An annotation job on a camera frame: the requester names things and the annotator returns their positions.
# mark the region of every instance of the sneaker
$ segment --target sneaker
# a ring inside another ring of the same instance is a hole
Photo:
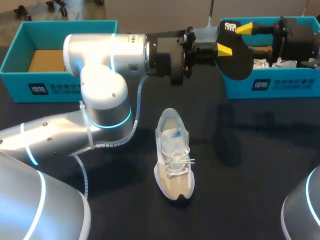
[[[163,194],[173,201],[188,200],[195,189],[195,177],[189,157],[189,133],[179,113],[167,108],[155,130],[158,162],[154,176]]]

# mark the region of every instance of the black tabletop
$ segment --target black tabletop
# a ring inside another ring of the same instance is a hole
[[[133,112],[138,82],[127,79]],[[0,129],[79,108],[15,104],[2,83],[0,100]],[[218,70],[209,66],[195,67],[182,87],[150,77],[132,140],[79,156],[88,174],[89,239],[284,240],[282,204],[320,163],[319,106],[314,98],[228,101]],[[155,128],[166,108],[180,113],[195,158],[194,198],[185,208],[172,206],[154,177]],[[84,192],[74,158],[48,159],[38,169]]]

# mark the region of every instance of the chair leg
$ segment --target chair leg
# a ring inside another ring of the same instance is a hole
[[[14,10],[14,12],[16,13],[16,16],[18,18],[23,16],[23,18],[26,22],[32,21],[32,17],[29,15],[25,6],[20,5],[17,9]]]

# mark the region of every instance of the cardboard box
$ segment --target cardboard box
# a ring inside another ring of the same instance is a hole
[[[62,50],[35,50],[28,73],[65,72]]]
[[[271,25],[279,17],[245,17],[222,18],[225,21],[239,21],[241,25],[255,21],[262,25]],[[298,24],[311,25],[313,31],[320,30],[320,24],[313,16],[296,17]],[[247,46],[271,46],[271,34],[243,35]],[[232,80],[223,73],[228,99],[264,99],[264,98],[297,98],[320,97],[320,70],[311,68],[254,68],[251,75],[244,80]]]
[[[22,22],[0,68],[16,103],[65,103],[82,99],[79,77],[65,71],[62,50],[69,34],[116,33],[117,21]]]

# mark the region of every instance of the white cable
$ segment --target white cable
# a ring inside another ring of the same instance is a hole
[[[79,163],[80,168],[82,170],[83,179],[84,179],[84,196],[87,199],[88,198],[88,189],[89,189],[87,172],[86,172],[85,166],[82,163],[82,161],[80,160],[80,158],[77,155],[74,155],[74,158]]]
[[[86,131],[88,133],[90,149],[94,149],[95,148],[94,140],[92,138],[92,134],[91,134],[91,130],[90,130],[90,123],[89,123],[88,115],[86,113],[86,106],[84,105],[83,101],[80,101],[80,110],[82,112],[83,120],[84,120],[84,123],[86,126]]]
[[[136,94],[136,114],[135,114],[135,119],[134,119],[134,123],[133,123],[133,127],[131,132],[124,138],[117,140],[117,141],[109,141],[109,142],[105,142],[105,143],[101,143],[101,144],[96,144],[94,145],[94,148],[114,148],[114,147],[118,147],[121,146],[125,143],[127,143],[135,134],[137,126],[138,126],[138,121],[139,121],[139,116],[140,116],[140,103],[141,103],[141,92],[142,92],[142,87],[146,81],[146,79],[148,78],[148,76],[143,76],[139,82],[138,85],[138,90],[137,90],[137,94]],[[87,152],[91,150],[91,147],[88,146],[84,149],[81,149],[79,151],[76,151],[74,153],[71,154],[71,156],[75,156],[75,155],[79,155],[82,154],[84,152]]]

